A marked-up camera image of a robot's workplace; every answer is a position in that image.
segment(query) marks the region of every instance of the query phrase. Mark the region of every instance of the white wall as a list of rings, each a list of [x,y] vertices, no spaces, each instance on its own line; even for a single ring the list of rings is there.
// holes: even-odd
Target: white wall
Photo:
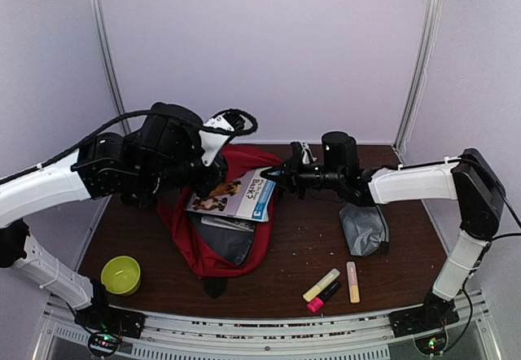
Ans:
[[[102,0],[127,110],[243,108],[256,142],[391,143],[427,0]],[[132,123],[139,127],[141,121]]]
[[[521,0],[443,0],[427,85],[407,144],[407,163],[477,147],[521,213]],[[450,247],[460,222],[455,203],[430,202]],[[505,209],[501,232],[519,231]],[[521,239],[497,241],[471,280],[481,286],[506,358],[519,358]]]
[[[0,177],[43,161],[115,116],[89,0],[0,0]],[[97,202],[27,217],[68,266]],[[47,293],[0,270],[0,357],[26,359]]]

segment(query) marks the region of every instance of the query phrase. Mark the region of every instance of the green bowl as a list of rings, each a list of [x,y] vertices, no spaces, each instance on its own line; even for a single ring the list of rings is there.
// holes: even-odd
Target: green bowl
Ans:
[[[119,256],[112,258],[103,267],[101,282],[109,291],[115,295],[132,295],[141,284],[141,269],[132,257]]]

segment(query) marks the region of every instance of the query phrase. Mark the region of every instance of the book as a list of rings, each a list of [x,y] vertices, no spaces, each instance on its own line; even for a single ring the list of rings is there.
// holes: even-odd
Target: book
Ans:
[[[267,222],[268,203],[275,182],[261,177],[264,169],[267,168],[250,170],[232,182],[222,183],[207,198],[193,194],[186,210],[210,216]]]
[[[208,226],[215,226],[220,228],[226,228],[228,230],[253,232],[255,231],[256,224],[250,220],[236,219],[234,217],[219,217],[202,215],[201,223]]]

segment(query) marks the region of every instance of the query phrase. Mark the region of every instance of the orange highlighter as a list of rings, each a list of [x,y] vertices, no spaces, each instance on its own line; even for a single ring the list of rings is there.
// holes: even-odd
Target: orange highlighter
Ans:
[[[351,303],[359,303],[360,293],[358,291],[357,267],[354,262],[348,262],[346,267],[348,270],[349,300]]]

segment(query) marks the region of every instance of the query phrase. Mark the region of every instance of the metal frame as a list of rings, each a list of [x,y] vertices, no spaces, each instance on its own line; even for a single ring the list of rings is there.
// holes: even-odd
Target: metal frame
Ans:
[[[120,116],[121,114],[125,113],[125,106],[123,105],[123,100],[121,99],[120,87],[116,78],[116,70],[114,69],[110,46],[108,45],[107,28],[105,27],[105,19],[103,18],[101,0],[90,0],[90,4],[92,5],[94,12],[94,21],[96,23],[96,29],[98,30],[98,39],[103,57],[103,66],[105,67],[105,74],[107,75],[107,81],[112,95],[112,102],[114,103],[114,107],[118,116]],[[129,134],[131,132],[128,120],[123,120],[120,124],[125,134]]]
[[[480,327],[479,338],[489,360],[500,360],[488,307],[481,291],[471,293],[473,320]],[[470,308],[463,295],[455,299],[461,320],[449,328],[466,323]],[[164,360],[192,359],[334,359],[363,358],[357,353],[378,353],[412,336],[394,338],[388,314],[371,312],[339,317],[293,319],[193,318],[175,314],[144,312],[147,316],[140,340],[126,339],[119,354],[129,358]],[[47,360],[53,337],[84,345],[86,333],[74,324],[67,306],[51,296],[44,313],[33,360]],[[430,335],[429,331],[422,336]]]
[[[423,21],[422,37],[418,50],[418,58],[414,67],[413,80],[411,81],[405,109],[401,118],[400,127],[394,143],[398,152],[405,152],[405,145],[408,139],[408,133],[413,126],[416,111],[422,96],[422,90],[425,85],[425,69],[429,54],[434,46],[434,37],[436,35],[437,22],[440,12],[441,0],[427,0],[425,11],[425,20]]]

